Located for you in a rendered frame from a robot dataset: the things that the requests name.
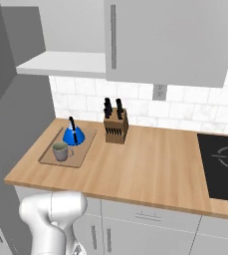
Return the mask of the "grey mug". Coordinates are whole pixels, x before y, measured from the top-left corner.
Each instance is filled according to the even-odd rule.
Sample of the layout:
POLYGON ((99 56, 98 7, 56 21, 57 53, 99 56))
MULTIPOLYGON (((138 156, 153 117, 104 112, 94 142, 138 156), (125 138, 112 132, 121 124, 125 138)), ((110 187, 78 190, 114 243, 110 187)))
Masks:
POLYGON ((55 142, 52 151, 57 161, 65 161, 74 155, 73 149, 63 141, 55 142))

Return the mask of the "brown flat tray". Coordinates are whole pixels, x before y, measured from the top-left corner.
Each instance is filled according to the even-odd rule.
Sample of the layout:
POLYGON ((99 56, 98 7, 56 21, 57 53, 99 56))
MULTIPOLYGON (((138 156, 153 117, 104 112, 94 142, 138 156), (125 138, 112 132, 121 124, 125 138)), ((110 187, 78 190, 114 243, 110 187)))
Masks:
POLYGON ((39 157, 39 162, 51 165, 79 168, 83 164, 87 152, 89 151, 89 148, 97 133, 95 129, 88 127, 82 127, 82 132, 85 135, 85 140, 81 144, 72 146, 69 149, 69 155, 65 161, 57 161, 54 156, 52 146, 54 143, 61 141, 63 139, 65 128, 61 127, 55 134, 55 136, 52 138, 45 151, 39 157))

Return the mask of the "tall grey kitchen unit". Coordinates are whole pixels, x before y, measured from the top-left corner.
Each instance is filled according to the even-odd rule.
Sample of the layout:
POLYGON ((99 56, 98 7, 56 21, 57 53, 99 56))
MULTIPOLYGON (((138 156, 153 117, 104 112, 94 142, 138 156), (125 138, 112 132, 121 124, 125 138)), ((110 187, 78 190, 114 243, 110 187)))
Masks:
POLYGON ((0 162, 0 181, 16 198, 15 187, 4 178, 55 118, 49 79, 16 72, 20 63, 44 50, 39 23, 36 7, 0 5, 0 123, 24 143, 9 146, 10 154, 0 162))

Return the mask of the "wooden knife block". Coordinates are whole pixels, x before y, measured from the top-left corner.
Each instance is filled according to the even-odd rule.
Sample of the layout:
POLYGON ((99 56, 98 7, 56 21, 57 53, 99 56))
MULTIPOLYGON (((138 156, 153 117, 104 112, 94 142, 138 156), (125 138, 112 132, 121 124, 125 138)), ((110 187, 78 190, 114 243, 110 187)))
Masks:
POLYGON ((124 144, 128 131, 127 113, 123 111, 121 119, 118 118, 117 108, 113 108, 113 112, 108 119, 104 119, 106 130, 106 142, 124 144))

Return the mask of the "grey base cupboard door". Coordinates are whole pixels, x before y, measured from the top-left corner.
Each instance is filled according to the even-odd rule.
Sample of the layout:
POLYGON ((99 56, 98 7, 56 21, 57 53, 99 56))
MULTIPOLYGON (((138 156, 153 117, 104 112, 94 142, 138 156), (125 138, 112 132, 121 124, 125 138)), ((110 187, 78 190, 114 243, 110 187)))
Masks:
POLYGON ((85 214, 74 223, 74 232, 85 248, 87 255, 104 255, 101 202, 96 198, 87 198, 88 208, 85 214), (92 228, 96 226, 97 250, 93 247, 92 228))
POLYGON ((194 233, 103 218, 106 255, 189 255, 194 233), (112 233, 108 252, 107 228, 112 233))

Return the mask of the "grey drawer front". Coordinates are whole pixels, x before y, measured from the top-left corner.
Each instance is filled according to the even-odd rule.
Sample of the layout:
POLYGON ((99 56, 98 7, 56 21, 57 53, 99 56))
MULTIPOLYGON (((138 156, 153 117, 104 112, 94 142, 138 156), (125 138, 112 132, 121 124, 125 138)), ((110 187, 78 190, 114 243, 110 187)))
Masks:
POLYGON ((172 210, 146 207, 116 201, 102 201, 103 217, 125 220, 145 225, 159 226, 181 231, 194 232, 197 229, 200 216, 190 213, 177 212, 172 210), (161 221, 152 221, 136 218, 136 213, 156 214, 161 221))

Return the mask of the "black hob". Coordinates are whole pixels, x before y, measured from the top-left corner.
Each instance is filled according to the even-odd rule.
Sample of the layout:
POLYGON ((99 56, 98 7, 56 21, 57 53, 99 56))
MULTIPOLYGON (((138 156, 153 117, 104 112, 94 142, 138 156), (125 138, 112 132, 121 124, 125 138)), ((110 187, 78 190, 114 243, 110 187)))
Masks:
POLYGON ((199 133, 197 139, 209 197, 228 200, 228 136, 199 133))

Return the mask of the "grey base cupboard front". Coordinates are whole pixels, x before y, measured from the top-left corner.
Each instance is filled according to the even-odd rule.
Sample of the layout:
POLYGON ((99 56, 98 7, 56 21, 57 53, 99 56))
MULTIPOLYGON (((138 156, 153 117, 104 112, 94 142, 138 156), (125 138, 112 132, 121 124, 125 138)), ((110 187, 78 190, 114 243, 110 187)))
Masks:
POLYGON ((228 219, 202 216, 190 255, 228 255, 228 219))

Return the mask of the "grey wall cabinet body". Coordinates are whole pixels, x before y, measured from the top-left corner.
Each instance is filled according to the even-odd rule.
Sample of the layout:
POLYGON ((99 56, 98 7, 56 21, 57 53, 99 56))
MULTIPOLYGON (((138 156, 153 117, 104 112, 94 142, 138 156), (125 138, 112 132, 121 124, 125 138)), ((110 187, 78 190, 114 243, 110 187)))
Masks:
POLYGON ((104 0, 40 0, 46 50, 17 67, 18 74, 104 78, 104 0))

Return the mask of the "grey wall outlet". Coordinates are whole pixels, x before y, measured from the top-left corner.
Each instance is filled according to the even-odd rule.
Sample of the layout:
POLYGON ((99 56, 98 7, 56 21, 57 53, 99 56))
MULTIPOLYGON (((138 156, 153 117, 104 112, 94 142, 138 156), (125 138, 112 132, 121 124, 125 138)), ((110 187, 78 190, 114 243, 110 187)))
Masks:
POLYGON ((167 85, 154 85, 152 99, 154 101, 165 101, 167 93, 167 85))

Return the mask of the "grey wall cabinet door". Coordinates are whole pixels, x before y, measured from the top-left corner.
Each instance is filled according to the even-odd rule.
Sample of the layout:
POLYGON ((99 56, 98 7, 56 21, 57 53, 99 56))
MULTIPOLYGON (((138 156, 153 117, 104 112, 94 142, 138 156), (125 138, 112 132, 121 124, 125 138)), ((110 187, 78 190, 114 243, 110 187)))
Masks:
POLYGON ((228 70, 228 0, 105 0, 107 79, 221 88, 228 70), (112 69, 111 5, 116 15, 112 69))

